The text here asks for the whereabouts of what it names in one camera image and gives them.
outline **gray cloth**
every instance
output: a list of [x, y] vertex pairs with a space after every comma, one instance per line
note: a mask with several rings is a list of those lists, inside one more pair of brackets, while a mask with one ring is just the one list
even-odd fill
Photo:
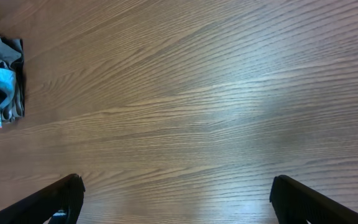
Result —
[[24, 94], [22, 67], [24, 63], [22, 42], [20, 39], [5, 39], [0, 37], [0, 68], [15, 72], [16, 80], [12, 98], [9, 104], [1, 108], [1, 119], [10, 123], [24, 116]]

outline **wood grain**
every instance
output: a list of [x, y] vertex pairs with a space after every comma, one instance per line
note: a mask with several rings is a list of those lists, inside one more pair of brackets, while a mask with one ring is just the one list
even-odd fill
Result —
[[79, 223], [276, 223], [279, 174], [358, 212], [358, 1], [4, 6], [27, 96], [0, 209], [76, 172]]

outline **clothing pile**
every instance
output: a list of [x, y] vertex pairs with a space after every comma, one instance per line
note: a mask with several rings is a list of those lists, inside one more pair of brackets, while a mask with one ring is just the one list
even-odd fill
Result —
[[0, 128], [24, 116], [23, 45], [0, 37]]

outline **crumpled cloth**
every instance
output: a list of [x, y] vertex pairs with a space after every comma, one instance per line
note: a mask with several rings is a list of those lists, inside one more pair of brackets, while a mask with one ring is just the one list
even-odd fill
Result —
[[24, 116], [23, 64], [22, 41], [0, 37], [0, 90], [7, 95], [0, 105], [3, 123], [10, 123]]

